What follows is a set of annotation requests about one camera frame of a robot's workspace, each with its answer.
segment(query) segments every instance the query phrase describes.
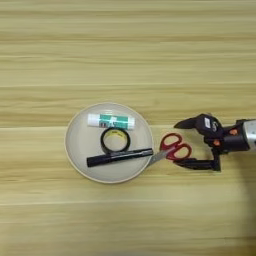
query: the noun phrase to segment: beige plate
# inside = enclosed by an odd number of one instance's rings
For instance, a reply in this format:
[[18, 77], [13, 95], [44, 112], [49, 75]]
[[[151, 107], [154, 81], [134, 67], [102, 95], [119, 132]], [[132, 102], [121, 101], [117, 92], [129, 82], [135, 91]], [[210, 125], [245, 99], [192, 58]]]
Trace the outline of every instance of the beige plate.
[[119, 104], [102, 103], [91, 106], [78, 113], [70, 122], [65, 146], [68, 158], [77, 171], [87, 178], [102, 183], [120, 183], [138, 176], [148, 165], [151, 157], [88, 168], [87, 157], [104, 154], [100, 145], [103, 128], [89, 127], [87, 116], [92, 114], [110, 114], [132, 116], [136, 119], [129, 150], [153, 148], [153, 137], [148, 123], [134, 110]]

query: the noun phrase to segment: black marker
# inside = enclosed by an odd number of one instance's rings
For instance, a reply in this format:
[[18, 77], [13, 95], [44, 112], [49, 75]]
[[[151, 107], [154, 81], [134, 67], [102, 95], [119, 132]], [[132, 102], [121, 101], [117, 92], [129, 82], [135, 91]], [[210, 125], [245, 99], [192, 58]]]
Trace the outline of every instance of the black marker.
[[113, 162], [152, 156], [154, 154], [152, 148], [138, 149], [124, 152], [113, 152], [106, 155], [93, 156], [87, 158], [88, 167], [109, 164]]

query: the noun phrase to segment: tape roll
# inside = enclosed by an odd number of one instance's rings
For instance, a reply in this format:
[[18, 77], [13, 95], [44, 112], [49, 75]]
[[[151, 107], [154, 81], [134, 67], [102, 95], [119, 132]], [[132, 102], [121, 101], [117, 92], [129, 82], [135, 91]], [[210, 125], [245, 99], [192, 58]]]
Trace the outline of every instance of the tape roll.
[[[125, 140], [124, 146], [118, 150], [108, 147], [106, 145], [106, 139], [109, 136], [121, 137], [122, 139]], [[102, 133], [101, 138], [100, 138], [100, 143], [101, 143], [103, 152], [106, 154], [115, 153], [115, 152], [124, 152], [124, 151], [127, 151], [131, 145], [131, 138], [130, 138], [130, 135], [124, 129], [110, 127]]]

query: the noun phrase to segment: scissors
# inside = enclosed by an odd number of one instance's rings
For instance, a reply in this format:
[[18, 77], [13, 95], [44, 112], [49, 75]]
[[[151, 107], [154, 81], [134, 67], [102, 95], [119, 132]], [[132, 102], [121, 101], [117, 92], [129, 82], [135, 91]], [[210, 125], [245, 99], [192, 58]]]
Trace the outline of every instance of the scissors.
[[[166, 143], [166, 141], [169, 138], [176, 138], [177, 140], [175, 142], [168, 144], [168, 143]], [[160, 151], [151, 157], [151, 160], [150, 160], [148, 166], [151, 166], [152, 164], [154, 164], [164, 158], [166, 158], [170, 161], [174, 161], [174, 160], [183, 160], [183, 159], [190, 157], [190, 155], [192, 153], [192, 148], [191, 148], [191, 146], [189, 146], [186, 143], [183, 143], [182, 141], [183, 141], [183, 139], [182, 139], [181, 135], [179, 135], [177, 133], [167, 134], [165, 137], [163, 137], [163, 139], [161, 141]], [[183, 157], [177, 157], [176, 156], [177, 152], [179, 152], [183, 148], [187, 149], [187, 154]]]

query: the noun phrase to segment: red scissors handle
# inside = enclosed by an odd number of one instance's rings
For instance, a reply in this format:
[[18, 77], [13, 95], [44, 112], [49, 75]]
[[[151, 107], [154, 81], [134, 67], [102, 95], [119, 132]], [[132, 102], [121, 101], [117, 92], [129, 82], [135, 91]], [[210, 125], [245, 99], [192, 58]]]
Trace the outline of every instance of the red scissors handle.
[[[176, 140], [175, 140], [175, 142], [168, 144], [168, 143], [166, 143], [166, 141], [169, 138], [176, 138]], [[190, 157], [190, 155], [192, 153], [192, 148], [188, 144], [182, 143], [182, 140], [183, 139], [182, 139], [181, 135], [179, 135], [177, 133], [169, 133], [162, 139], [162, 142], [160, 145], [160, 150], [165, 150], [165, 151], [170, 150], [170, 152], [166, 156], [167, 159], [182, 160], [182, 159], [186, 159], [186, 158]], [[187, 149], [187, 154], [183, 157], [177, 157], [176, 154], [183, 148]]]

